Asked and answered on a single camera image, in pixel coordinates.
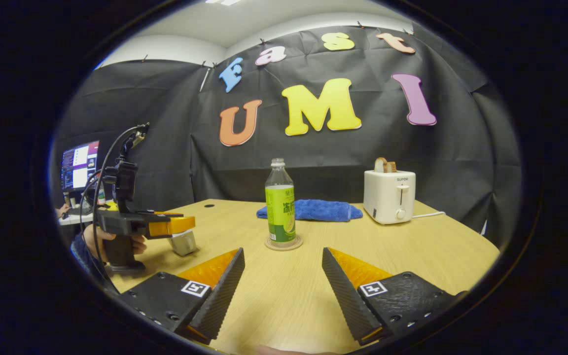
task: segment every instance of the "white toaster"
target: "white toaster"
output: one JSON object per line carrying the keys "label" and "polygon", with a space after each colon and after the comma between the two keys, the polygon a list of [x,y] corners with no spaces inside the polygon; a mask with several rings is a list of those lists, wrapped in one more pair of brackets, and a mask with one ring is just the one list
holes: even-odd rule
{"label": "white toaster", "polygon": [[380,224],[408,222],[413,216],[415,173],[365,171],[363,206]]}

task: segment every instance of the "monitor screen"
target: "monitor screen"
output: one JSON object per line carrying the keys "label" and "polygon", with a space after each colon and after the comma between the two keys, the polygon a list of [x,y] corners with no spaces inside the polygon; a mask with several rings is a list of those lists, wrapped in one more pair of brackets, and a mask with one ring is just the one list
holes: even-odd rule
{"label": "monitor screen", "polygon": [[63,191],[85,189],[86,180],[97,169],[100,141],[81,144],[63,153],[61,187]]}

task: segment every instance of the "blue letter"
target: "blue letter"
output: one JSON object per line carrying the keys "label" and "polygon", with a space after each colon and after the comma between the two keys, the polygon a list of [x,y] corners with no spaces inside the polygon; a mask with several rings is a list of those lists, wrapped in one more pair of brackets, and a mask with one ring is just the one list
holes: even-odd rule
{"label": "blue letter", "polygon": [[242,62],[242,58],[236,58],[234,61],[229,65],[229,67],[225,68],[223,72],[218,76],[218,78],[222,78],[225,81],[225,85],[227,88],[225,92],[230,92],[232,88],[236,86],[236,84],[241,81],[241,76],[236,76],[236,74],[240,74],[243,71],[243,68],[238,65],[238,63]]}

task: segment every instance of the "coaster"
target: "coaster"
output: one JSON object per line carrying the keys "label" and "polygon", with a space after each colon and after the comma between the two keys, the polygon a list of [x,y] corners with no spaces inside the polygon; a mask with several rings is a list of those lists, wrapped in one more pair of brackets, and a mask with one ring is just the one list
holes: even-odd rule
{"label": "coaster", "polygon": [[295,248],[299,248],[300,245],[304,244],[304,241],[302,240],[302,238],[300,238],[299,236],[295,236],[295,240],[293,240],[294,243],[292,245],[289,245],[288,247],[278,247],[278,245],[271,240],[271,238],[266,238],[266,240],[264,241],[264,245],[266,245],[267,248],[269,249],[273,249],[273,250],[278,250],[278,251],[286,251],[286,250],[293,250]]}

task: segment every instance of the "hand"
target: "hand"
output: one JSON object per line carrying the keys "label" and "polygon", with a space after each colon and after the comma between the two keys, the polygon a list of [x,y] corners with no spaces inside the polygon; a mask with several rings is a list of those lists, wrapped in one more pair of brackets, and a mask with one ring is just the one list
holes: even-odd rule
{"label": "hand", "polygon": [[[266,345],[259,345],[255,349],[257,355],[311,355],[309,353],[302,353],[301,351],[286,351],[269,348]],[[316,353],[314,355],[337,355],[336,353]]]}
{"label": "hand", "polygon": [[[96,227],[96,235],[98,236],[98,247],[100,248],[100,254],[102,256],[102,261],[107,261],[108,256],[107,252],[104,250],[104,240],[112,241],[115,239],[115,234],[107,233],[103,231],[100,227]],[[94,258],[98,258],[98,252],[95,249],[95,242],[93,242],[93,229],[91,225],[88,225],[85,228],[85,232],[83,233],[83,239],[85,240],[85,244],[89,248],[89,252]],[[144,250],[146,250],[146,245],[144,244],[145,239],[144,236],[138,234],[132,236],[131,239],[133,240],[133,254],[142,254]]]}
{"label": "hand", "polygon": [[56,210],[56,215],[58,215],[58,218],[61,218],[63,216],[63,213],[69,211],[70,208],[71,207],[68,204],[63,204],[63,206],[60,207],[60,209]]}

